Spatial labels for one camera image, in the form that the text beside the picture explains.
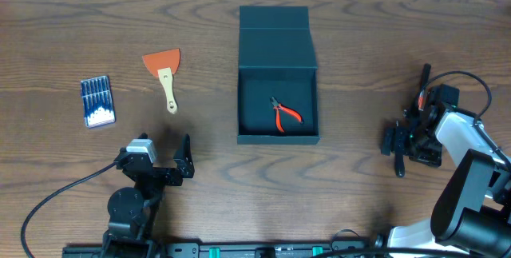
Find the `black yellow screwdriver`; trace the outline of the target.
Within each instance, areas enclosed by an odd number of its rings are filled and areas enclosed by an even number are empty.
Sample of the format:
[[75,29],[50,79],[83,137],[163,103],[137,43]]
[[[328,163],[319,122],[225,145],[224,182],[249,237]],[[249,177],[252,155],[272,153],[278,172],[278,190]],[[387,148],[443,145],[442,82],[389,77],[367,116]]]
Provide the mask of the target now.
[[403,178],[405,176],[405,165],[403,160],[404,134],[404,128],[396,122],[394,132],[394,170],[396,176],[399,178]]

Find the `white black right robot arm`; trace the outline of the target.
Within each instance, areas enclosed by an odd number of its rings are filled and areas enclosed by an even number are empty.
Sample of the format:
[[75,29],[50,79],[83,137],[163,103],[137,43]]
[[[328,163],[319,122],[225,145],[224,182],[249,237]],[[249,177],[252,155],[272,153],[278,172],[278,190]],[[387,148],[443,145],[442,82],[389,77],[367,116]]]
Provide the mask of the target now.
[[405,174],[405,157],[438,167],[447,152],[456,165],[431,218],[392,228],[386,245],[508,257],[510,159],[473,113],[458,108],[458,98],[457,88],[435,86],[406,112],[406,126],[384,133],[381,152],[395,157],[398,177]]

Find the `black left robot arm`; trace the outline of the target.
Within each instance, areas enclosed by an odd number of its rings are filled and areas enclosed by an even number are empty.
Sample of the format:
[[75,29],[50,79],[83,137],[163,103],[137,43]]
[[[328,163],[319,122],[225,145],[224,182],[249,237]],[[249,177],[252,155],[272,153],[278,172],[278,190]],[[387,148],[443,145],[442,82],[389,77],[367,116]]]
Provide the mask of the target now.
[[153,141],[143,133],[122,148],[115,167],[134,182],[118,189],[107,204],[108,229],[103,237],[101,257],[166,257],[163,243],[152,238],[164,190],[179,187],[195,174],[190,136],[186,134],[173,157],[174,167],[156,167]]

